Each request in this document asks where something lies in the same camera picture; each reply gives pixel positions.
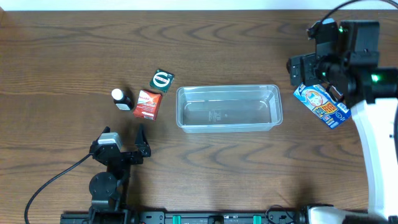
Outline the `blue fever patch box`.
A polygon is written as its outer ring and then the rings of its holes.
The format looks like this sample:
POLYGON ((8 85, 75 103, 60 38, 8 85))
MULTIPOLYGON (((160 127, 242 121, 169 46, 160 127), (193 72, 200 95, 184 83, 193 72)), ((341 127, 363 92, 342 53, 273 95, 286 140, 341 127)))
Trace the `blue fever patch box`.
POLYGON ((321 85, 300 84, 294 91, 294 96, 330 129, 336 128, 351 117, 351 111, 346 105, 333 100, 321 85))

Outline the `dark syrup bottle white cap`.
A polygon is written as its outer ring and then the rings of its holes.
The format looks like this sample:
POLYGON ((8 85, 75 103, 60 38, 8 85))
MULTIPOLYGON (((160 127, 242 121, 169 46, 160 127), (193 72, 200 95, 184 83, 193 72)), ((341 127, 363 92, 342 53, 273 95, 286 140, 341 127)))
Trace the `dark syrup bottle white cap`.
POLYGON ((119 110, 131 111, 133 109, 131 99, 126 96, 121 89, 113 89, 111 92, 111 96, 113 97, 114 104, 118 107, 119 110))

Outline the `red Panadol ActiFast box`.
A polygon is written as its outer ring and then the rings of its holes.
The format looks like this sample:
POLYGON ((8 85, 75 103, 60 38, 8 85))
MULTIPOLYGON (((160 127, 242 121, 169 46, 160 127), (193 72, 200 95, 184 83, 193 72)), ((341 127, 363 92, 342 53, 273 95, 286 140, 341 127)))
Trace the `red Panadol ActiFast box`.
POLYGON ((160 93, 152 93, 147 90, 141 90, 137 99, 136 108, 133 115, 137 118, 150 119, 155 121, 162 101, 160 93))

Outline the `green Zam-Buk box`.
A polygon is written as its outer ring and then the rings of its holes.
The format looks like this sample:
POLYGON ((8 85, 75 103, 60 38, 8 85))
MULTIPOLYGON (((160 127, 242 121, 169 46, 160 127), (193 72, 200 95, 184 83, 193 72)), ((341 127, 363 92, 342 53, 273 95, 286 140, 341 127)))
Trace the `green Zam-Buk box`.
POLYGON ((152 77, 149 85, 156 90, 167 93, 174 80, 174 74, 165 70, 157 69, 152 77))

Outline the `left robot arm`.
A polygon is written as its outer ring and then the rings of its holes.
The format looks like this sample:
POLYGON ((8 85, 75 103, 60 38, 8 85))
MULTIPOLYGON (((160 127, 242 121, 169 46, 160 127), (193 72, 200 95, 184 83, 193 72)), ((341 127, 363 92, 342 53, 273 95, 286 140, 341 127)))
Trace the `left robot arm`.
POLYGON ((119 134, 110 131, 109 127, 105 127, 92 142, 90 155, 106 166, 106 171, 90 180, 89 223, 139 223, 137 212, 127 206, 127 191, 131 167, 142 164, 145 157, 151 156, 142 124, 139 125, 134 145, 137 148, 135 151, 122 152, 123 143, 119 134))

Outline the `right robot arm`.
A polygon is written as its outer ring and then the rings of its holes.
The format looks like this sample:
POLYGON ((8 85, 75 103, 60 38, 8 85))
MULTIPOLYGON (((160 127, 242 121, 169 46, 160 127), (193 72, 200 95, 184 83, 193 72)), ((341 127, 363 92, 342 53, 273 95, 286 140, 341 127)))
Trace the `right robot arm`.
POLYGON ((379 66, 378 21, 322 19, 307 31, 315 51, 288 59, 295 96, 330 128, 351 118, 368 178, 368 210, 305 206, 297 223, 397 222, 397 69, 379 66))

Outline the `clear plastic container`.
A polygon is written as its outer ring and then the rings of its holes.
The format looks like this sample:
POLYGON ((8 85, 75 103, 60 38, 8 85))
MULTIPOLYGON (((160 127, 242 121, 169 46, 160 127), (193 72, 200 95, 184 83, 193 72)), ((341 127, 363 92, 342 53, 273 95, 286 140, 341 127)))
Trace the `clear plastic container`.
POLYGON ((282 122, 276 85, 185 86, 176 92, 176 124, 185 133, 269 131, 282 122))

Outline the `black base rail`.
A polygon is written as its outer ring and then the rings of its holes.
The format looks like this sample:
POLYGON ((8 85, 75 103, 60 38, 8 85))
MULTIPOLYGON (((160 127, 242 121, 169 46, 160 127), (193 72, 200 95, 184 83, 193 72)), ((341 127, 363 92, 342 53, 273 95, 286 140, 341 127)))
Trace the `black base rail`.
POLYGON ((272 206, 264 212, 165 212, 120 210, 99 211, 90 208, 86 213, 66 212, 61 224, 300 224, 308 223, 305 212, 272 206))

